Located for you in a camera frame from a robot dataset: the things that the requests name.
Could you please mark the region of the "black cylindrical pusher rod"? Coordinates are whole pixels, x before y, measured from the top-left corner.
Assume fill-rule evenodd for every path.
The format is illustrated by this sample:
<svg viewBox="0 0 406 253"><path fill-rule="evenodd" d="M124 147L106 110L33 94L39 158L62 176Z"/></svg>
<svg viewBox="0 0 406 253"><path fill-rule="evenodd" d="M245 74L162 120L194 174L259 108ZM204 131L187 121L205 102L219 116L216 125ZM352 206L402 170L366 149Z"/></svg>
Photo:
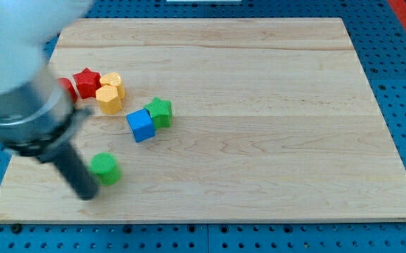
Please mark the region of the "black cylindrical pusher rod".
<svg viewBox="0 0 406 253"><path fill-rule="evenodd" d="M52 163L81 200L93 199L99 190L98 182L69 141L45 149L37 156L42 163Z"/></svg>

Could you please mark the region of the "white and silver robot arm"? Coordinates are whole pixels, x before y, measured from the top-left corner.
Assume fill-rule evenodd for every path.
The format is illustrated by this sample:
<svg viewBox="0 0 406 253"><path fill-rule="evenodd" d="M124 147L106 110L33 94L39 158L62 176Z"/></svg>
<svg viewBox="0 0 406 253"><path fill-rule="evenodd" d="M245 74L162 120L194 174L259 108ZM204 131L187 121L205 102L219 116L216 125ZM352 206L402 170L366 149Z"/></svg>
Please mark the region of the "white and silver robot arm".
<svg viewBox="0 0 406 253"><path fill-rule="evenodd" d="M0 1L0 143L52 163L77 196L98 183L70 143L90 108L77 108L48 67L44 44L85 15L91 0Z"/></svg>

